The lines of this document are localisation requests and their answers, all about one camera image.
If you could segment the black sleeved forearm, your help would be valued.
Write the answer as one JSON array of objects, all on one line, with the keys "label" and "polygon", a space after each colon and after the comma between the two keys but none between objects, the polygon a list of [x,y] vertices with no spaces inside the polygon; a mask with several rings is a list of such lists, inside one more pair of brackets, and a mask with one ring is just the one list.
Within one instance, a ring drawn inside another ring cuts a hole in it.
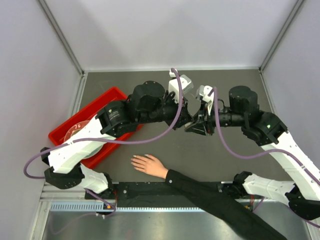
[{"label": "black sleeved forearm", "polygon": [[285,240],[286,237],[246,209],[234,198],[182,173],[169,169],[165,183],[179,191],[195,206],[219,218],[246,240]]}]

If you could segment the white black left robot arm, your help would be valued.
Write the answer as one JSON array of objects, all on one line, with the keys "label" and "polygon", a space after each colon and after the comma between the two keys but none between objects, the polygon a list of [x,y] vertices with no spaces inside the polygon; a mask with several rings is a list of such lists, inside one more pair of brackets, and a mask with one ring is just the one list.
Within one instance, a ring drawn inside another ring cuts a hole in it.
[{"label": "white black left robot arm", "polygon": [[172,123],[179,106],[179,81],[169,81],[168,90],[155,81],[137,85],[126,100],[111,101],[89,120],[83,129],[66,141],[67,146],[53,150],[42,161],[49,165],[44,176],[47,183],[65,190],[75,186],[89,189],[102,198],[114,191],[112,180],[106,173],[96,172],[81,160],[103,146],[93,138],[116,140],[134,132],[138,125]]}]

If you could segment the clear pink glass plate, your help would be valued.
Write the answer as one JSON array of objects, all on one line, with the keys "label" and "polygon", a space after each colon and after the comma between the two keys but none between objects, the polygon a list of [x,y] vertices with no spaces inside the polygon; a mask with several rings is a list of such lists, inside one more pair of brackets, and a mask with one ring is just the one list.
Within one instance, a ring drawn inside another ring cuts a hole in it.
[{"label": "clear pink glass plate", "polygon": [[[84,120],[84,121],[80,121],[78,123],[76,123],[75,125],[73,125],[65,134],[63,141],[67,141],[68,139],[70,139],[73,135],[77,134],[80,130],[84,129],[86,127],[86,125],[89,123],[89,120]],[[89,159],[91,157],[93,157],[94,155],[96,155],[101,149],[102,149],[102,145],[98,148],[96,148],[95,150],[93,150],[90,154],[88,154],[86,157],[84,157],[83,159]]]}]

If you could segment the red plastic tray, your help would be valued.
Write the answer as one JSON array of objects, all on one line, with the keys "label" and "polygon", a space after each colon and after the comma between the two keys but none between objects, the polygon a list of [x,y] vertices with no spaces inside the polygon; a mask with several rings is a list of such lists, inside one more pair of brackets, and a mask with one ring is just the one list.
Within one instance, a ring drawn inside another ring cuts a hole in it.
[{"label": "red plastic tray", "polygon": [[[91,103],[87,104],[75,115],[63,122],[60,126],[51,131],[48,134],[48,138],[55,146],[62,144],[68,130],[75,124],[78,124],[82,121],[90,120],[102,107],[104,107],[109,102],[125,100],[126,98],[127,95],[125,95],[119,88],[115,86],[111,87]],[[109,157],[111,153],[113,153],[119,147],[119,144],[105,143],[102,149],[97,154],[90,158],[83,159],[81,163],[90,169],[94,169],[98,164]]]}]

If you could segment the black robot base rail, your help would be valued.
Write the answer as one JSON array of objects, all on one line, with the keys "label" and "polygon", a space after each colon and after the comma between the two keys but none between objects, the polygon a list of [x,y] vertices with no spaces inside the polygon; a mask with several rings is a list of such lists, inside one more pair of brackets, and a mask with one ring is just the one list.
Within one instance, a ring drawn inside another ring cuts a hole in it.
[{"label": "black robot base rail", "polygon": [[[232,183],[202,182],[215,191],[224,193],[233,199],[247,200],[249,195]],[[111,190],[100,193],[104,200],[117,200],[117,206],[123,208],[177,208],[196,207],[179,191],[164,182],[120,182]]]}]

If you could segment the person's bare hand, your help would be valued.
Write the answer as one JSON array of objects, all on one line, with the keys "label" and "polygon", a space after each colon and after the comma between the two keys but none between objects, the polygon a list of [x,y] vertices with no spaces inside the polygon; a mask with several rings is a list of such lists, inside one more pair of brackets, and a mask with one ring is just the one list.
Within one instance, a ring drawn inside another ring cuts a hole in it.
[{"label": "person's bare hand", "polygon": [[161,179],[165,179],[169,171],[159,159],[149,154],[134,155],[131,164],[135,170]]}]

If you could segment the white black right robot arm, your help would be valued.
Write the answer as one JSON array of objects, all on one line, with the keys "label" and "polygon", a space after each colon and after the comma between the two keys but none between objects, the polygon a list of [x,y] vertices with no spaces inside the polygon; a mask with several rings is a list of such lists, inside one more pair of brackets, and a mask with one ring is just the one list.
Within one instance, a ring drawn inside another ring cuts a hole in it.
[{"label": "white black right robot arm", "polygon": [[277,181],[243,171],[233,180],[232,191],[239,198],[259,195],[288,206],[307,221],[320,222],[320,170],[301,150],[282,120],[272,112],[260,110],[258,95],[247,86],[229,90],[229,106],[218,107],[217,89],[200,86],[196,98],[199,111],[186,127],[187,132],[204,136],[222,134],[222,127],[240,127],[242,133],[263,149],[251,156],[231,154],[249,160],[271,155],[291,177]]}]

